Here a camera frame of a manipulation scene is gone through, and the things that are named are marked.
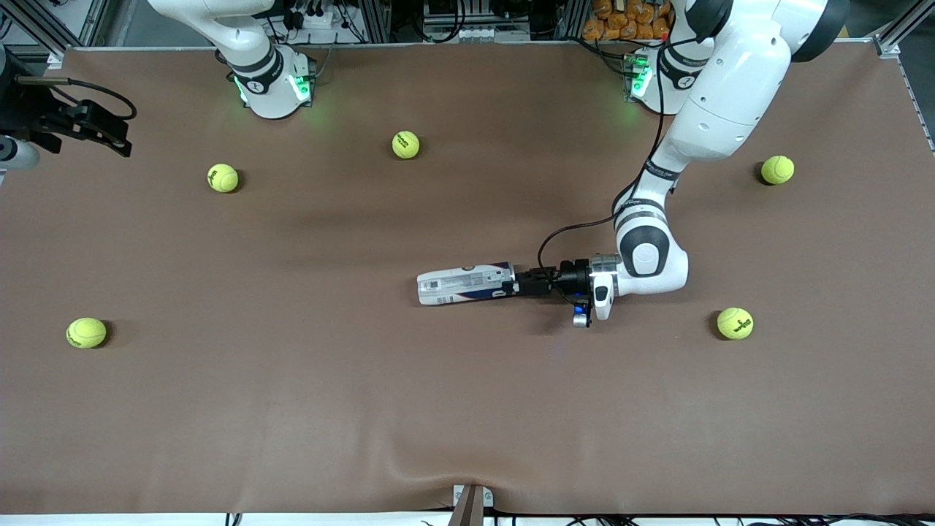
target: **cable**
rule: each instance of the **cable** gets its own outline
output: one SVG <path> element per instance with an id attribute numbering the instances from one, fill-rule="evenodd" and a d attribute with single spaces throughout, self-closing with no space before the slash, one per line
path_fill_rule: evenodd
<path id="1" fill-rule="evenodd" d="M 319 79 L 324 74 L 324 69 L 328 66 L 328 59 L 331 58 L 331 51 L 335 50 L 335 44 L 338 43 L 338 33 L 335 33 L 335 41 L 331 44 L 331 47 L 328 48 L 328 54 L 324 56 L 322 61 L 322 68 L 315 72 L 315 79 Z"/>
<path id="2" fill-rule="evenodd" d="M 357 29 L 357 24 L 354 23 L 353 17 L 349 14 L 347 4 L 344 3 L 344 0 L 337 0 L 335 2 L 335 7 L 338 8 L 338 14 L 341 15 L 341 19 L 348 24 L 348 29 L 351 30 L 351 34 L 354 35 L 361 44 L 366 44 L 367 41 L 364 39 L 360 30 Z"/>
<path id="3" fill-rule="evenodd" d="M 73 96 L 71 96 L 71 95 L 65 93 L 65 92 L 62 91 L 62 89 L 59 88 L 58 86 L 51 86 L 51 89 L 52 89 L 53 92 L 55 92 L 55 93 L 57 93 L 57 94 L 63 96 L 63 97 L 65 98 L 65 100 L 67 100 L 68 102 L 70 102 L 70 103 L 72 103 L 72 104 L 74 104 L 74 105 L 76 105 L 76 106 L 77 106 L 78 104 L 80 104 L 80 102 L 79 102 L 75 97 L 73 97 Z"/>
<path id="4" fill-rule="evenodd" d="M 588 228 L 590 226 L 599 226 L 599 225 L 608 223 L 610 221 L 613 221 L 620 214 L 620 212 L 624 210 L 624 207 L 620 207 L 620 210 L 616 212 L 613 210 L 613 207 L 616 205 L 617 202 L 619 202 L 620 198 L 624 196 L 626 192 L 632 191 L 632 193 L 630 194 L 631 196 L 636 194 L 637 187 L 640 185 L 640 177 L 642 177 L 643 167 L 646 166 L 646 163 L 648 163 L 650 159 L 653 158 L 653 155 L 655 154 L 656 149 L 659 147 L 659 142 L 662 140 L 662 127 L 666 120 L 666 101 L 665 101 L 665 97 L 664 97 L 663 90 L 662 90 L 662 78 L 658 76 L 659 69 L 661 67 L 660 59 L 662 57 L 662 53 L 664 53 L 666 49 L 674 48 L 676 46 L 681 46 L 682 44 L 687 44 L 688 42 L 694 42 L 694 41 L 695 41 L 694 39 L 690 38 L 690 39 L 680 40 L 678 42 L 673 42 L 673 43 L 663 42 L 662 45 L 659 46 L 658 48 L 659 52 L 655 56 L 655 74 L 657 76 L 656 87 L 659 90 L 659 124 L 655 130 L 655 139 L 653 140 L 653 148 L 650 149 L 649 155 L 646 156 L 646 160 L 643 161 L 642 165 L 640 165 L 640 172 L 637 174 L 636 179 L 634 179 L 630 184 L 628 184 L 626 188 L 621 190 L 620 193 L 617 194 L 617 197 L 614 198 L 613 202 L 611 203 L 611 215 L 608 215 L 607 217 L 603 219 L 599 219 L 597 221 L 592 221 L 590 223 L 579 223 L 577 225 L 562 226 L 561 228 L 557 229 L 555 232 L 549 234 L 545 238 L 545 240 L 542 241 L 542 244 L 539 246 L 539 250 L 536 252 L 536 262 L 539 263 L 540 268 L 545 267 L 545 265 L 542 264 L 542 253 L 545 251 L 545 247 L 549 244 L 549 241 L 551 241 L 555 236 L 561 234 L 562 232 L 568 232 L 569 230 L 576 230 L 578 228 Z M 601 54 L 600 48 L 597 49 L 597 53 Z M 568 296 L 565 295 L 565 292 L 563 290 L 555 286 L 555 282 L 552 279 L 551 273 L 546 273 L 545 277 L 546 277 L 546 280 L 549 282 L 549 285 L 552 287 L 552 289 L 557 290 L 558 293 L 562 296 L 563 300 L 565 300 L 567 303 L 571 305 L 577 306 L 577 303 L 570 300 Z"/>
<path id="5" fill-rule="evenodd" d="M 95 90 L 96 92 L 101 92 L 102 94 L 110 95 L 120 100 L 121 102 L 123 102 L 123 104 L 125 104 L 126 107 L 130 109 L 130 114 L 129 115 L 114 115 L 121 121 L 129 121 L 137 117 L 137 107 L 134 106 L 132 102 L 130 102 L 130 99 L 123 95 L 120 95 L 119 93 L 109 88 L 105 88 L 104 86 L 98 86 L 97 84 L 94 84 L 93 82 L 85 82 L 84 80 L 74 80 L 74 79 L 68 79 L 68 84 L 72 86 L 80 86 L 82 88 L 88 88 L 89 90 Z"/>
<path id="6" fill-rule="evenodd" d="M 273 38 L 276 40 L 276 43 L 284 44 L 287 40 L 282 40 L 282 38 L 280 37 L 280 33 L 276 31 L 276 26 L 273 25 L 273 21 L 272 19 L 269 18 L 269 15 L 266 15 L 266 23 L 269 24 L 269 30 L 273 32 Z"/>
<path id="7" fill-rule="evenodd" d="M 421 4 L 422 2 L 413 2 L 413 13 L 414 14 L 418 13 L 418 7 Z M 415 34 L 419 38 L 421 38 L 424 42 L 430 42 L 433 44 L 444 44 L 445 42 L 450 42 L 451 40 L 453 40 L 455 37 L 457 37 L 461 33 L 461 30 L 465 28 L 465 23 L 467 23 L 468 21 L 468 6 L 465 4 L 465 0 L 458 0 L 458 6 L 461 8 L 461 22 L 458 21 L 458 11 L 456 8 L 454 11 L 454 25 L 452 26 L 452 31 L 451 33 L 448 34 L 447 37 L 443 38 L 442 40 L 435 40 L 433 37 L 427 36 L 425 32 L 419 28 L 418 24 L 416 23 L 415 17 L 412 17 L 411 19 L 412 30 L 415 31 Z"/>

